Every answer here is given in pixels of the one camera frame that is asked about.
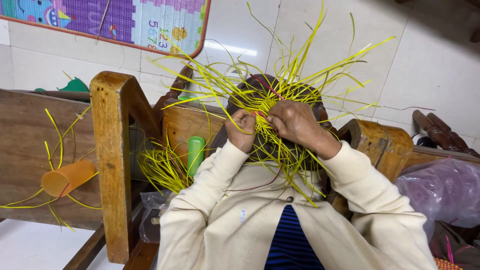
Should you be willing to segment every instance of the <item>woman's left hand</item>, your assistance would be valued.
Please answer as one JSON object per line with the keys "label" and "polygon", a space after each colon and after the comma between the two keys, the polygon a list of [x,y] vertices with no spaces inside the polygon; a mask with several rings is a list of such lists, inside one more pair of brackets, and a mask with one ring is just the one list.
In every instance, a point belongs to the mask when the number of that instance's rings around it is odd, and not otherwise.
{"label": "woman's left hand", "polygon": [[246,110],[240,109],[232,114],[235,124],[242,130],[238,129],[230,119],[225,120],[225,128],[227,130],[228,140],[244,153],[248,153],[253,146],[255,140],[255,124],[256,113],[249,114]]}

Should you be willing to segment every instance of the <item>blue striped shirt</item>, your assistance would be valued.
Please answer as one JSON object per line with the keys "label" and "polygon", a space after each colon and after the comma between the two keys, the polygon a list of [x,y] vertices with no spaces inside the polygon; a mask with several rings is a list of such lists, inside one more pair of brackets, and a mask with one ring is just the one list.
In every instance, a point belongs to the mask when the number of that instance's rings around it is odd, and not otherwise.
{"label": "blue striped shirt", "polygon": [[292,205],[283,209],[268,252],[265,270],[324,270],[303,233]]}

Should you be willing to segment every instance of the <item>cream cardigan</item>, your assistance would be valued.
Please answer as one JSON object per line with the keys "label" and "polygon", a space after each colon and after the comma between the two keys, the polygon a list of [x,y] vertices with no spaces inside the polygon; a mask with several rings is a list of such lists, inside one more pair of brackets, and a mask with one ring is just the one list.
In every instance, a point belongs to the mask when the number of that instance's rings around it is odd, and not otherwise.
{"label": "cream cardigan", "polygon": [[[320,161],[331,173],[332,188],[355,212],[351,223],[322,198],[314,198],[315,208],[294,188],[283,189],[282,174],[265,187],[226,191],[274,179],[278,166],[243,165],[247,158],[227,141],[201,164],[194,184],[172,199],[160,219],[158,270],[264,269],[287,204],[326,270],[437,269],[422,229],[425,216],[348,143]],[[300,177],[295,183],[312,193]]]}

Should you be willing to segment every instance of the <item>hand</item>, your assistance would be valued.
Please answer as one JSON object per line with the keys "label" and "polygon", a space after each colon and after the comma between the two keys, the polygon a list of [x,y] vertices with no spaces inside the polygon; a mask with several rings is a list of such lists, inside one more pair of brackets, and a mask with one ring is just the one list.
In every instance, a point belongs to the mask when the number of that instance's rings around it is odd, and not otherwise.
{"label": "hand", "polygon": [[226,119],[225,128],[227,130],[228,140],[242,152],[248,153],[255,140],[256,114],[251,115],[246,110],[240,109],[232,114],[231,117],[239,128],[249,134],[245,134],[242,130],[238,129],[230,119]]}
{"label": "hand", "polygon": [[317,153],[324,160],[340,151],[341,144],[318,124],[307,103],[279,100],[268,111],[267,119],[277,128],[279,136]]}

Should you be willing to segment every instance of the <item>orange plastic cup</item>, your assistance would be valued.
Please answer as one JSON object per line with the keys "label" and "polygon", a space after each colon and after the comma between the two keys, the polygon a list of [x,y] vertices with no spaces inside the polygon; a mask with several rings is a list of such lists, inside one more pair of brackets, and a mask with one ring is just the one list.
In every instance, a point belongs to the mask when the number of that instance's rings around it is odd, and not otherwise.
{"label": "orange plastic cup", "polygon": [[90,161],[81,160],[45,173],[42,176],[42,187],[48,194],[54,197],[59,197],[60,195],[63,197],[85,183],[94,174],[95,165]]}

